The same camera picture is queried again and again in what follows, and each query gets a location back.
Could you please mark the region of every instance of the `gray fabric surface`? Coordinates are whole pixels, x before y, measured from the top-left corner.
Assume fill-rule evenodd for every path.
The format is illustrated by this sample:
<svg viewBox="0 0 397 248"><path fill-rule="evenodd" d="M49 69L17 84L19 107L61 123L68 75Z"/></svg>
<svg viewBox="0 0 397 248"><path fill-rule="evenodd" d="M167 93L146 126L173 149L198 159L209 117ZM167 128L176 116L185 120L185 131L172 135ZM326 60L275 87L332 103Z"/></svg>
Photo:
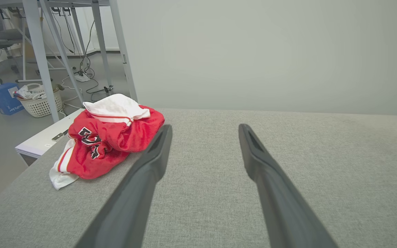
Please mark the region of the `gray fabric surface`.
<svg viewBox="0 0 397 248"><path fill-rule="evenodd" d="M342 248L397 247L397 116L159 110L173 126L143 247L269 247L238 124L247 123ZM53 146L0 196L0 247L72 247L139 156L59 191Z"/></svg>

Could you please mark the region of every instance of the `gray floor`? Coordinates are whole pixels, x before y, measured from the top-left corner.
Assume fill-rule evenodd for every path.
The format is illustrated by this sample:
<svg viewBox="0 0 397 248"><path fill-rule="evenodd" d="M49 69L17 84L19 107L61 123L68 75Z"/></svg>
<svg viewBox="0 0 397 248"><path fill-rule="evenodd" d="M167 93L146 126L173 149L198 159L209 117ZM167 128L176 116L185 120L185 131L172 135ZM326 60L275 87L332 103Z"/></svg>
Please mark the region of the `gray floor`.
<svg viewBox="0 0 397 248"><path fill-rule="evenodd" d="M101 55L92 55L90 56L90 59L91 68L93 68L95 71L94 79L98 80L100 84L102 84L102 82L106 82ZM57 60L51 59L49 61L54 66L60 67ZM129 95L120 55L108 54L108 61L111 70L112 85L114 86L113 93ZM79 67L80 59L70 59L70 63L71 66ZM36 74L35 68L27 69L26 73L28 79L40 78L40 76ZM61 80L67 77L68 74L65 71L51 71L50 75L53 78L53 83L62 83ZM18 77L19 75L14 74L10 69L0 72L0 78L2 78L4 82L14 82L14 80L18 79ZM71 86L69 79L67 79L65 82L65 85ZM83 90L84 100L89 101L91 95L87 94L85 90L95 86L96 83L91 80L85 83L78 82L78 85ZM69 90L68 88L65 88L64 91L60 91L60 94L62 100L67 100L76 96L76 92ZM99 100L105 96L106 93L97 93L93 96L93 100ZM69 101L68 103L72 105L80 105L78 99ZM67 114L70 114L74 111L75 108L65 108L65 112ZM14 150L15 146L19 145L51 124L53 124L53 121L50 115L42 118L34 118L25 110L22 110L11 116L0 114L0 193L26 169L25 164Z"/></svg>

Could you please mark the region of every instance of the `red stripe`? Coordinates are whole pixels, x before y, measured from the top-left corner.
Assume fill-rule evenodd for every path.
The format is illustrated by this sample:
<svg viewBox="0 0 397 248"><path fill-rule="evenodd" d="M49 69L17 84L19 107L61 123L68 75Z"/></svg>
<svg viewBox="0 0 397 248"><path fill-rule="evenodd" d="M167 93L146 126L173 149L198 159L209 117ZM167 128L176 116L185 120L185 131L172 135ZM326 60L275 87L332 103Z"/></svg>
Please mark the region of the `red stripe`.
<svg viewBox="0 0 397 248"><path fill-rule="evenodd" d="M127 116L103 116L103 115L96 115L96 114L93 114L93 113L91 113L91 112L90 112L90 114L91 114L92 116L103 117L103 118L120 118L120 119L125 118L125 119L129 119L129 120L131 121L131 118L129 118L129 117L127 117Z"/></svg>
<svg viewBox="0 0 397 248"><path fill-rule="evenodd" d="M63 160L63 158L65 157L65 155L67 155L67 152L68 152L69 149L70 149L70 148L68 148L68 149L63 153L63 156L62 156L61 160L59 161L59 164L58 164L58 172L61 172L61 171L60 171L60 165L62 164L62 160Z"/></svg>

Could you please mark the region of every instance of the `blue cardboard box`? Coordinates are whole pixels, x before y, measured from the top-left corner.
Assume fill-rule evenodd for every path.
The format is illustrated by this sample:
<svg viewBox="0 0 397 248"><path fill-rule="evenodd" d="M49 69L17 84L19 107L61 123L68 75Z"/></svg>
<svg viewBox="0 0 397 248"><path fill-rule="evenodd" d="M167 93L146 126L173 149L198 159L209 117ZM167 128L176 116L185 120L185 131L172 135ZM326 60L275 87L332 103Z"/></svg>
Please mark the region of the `blue cardboard box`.
<svg viewBox="0 0 397 248"><path fill-rule="evenodd" d="M13 91L18 90L16 83L5 83L0 85L0 112L5 115L12 115L24 109L21 102L13 97Z"/></svg>

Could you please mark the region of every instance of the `white basket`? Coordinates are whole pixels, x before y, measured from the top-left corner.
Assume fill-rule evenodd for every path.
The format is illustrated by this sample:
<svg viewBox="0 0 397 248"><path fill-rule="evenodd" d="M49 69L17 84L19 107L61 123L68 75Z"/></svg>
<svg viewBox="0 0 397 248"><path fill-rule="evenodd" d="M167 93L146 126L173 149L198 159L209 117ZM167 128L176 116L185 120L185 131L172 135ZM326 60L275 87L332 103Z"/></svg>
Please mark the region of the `white basket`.
<svg viewBox="0 0 397 248"><path fill-rule="evenodd" d="M55 96L56 108L62 109L62 99L60 98L59 89L55 89L53 92ZM18 99L29 114L33 117L40 118L51 114L50 105L47 102L47 98L33 100L33 99Z"/></svg>

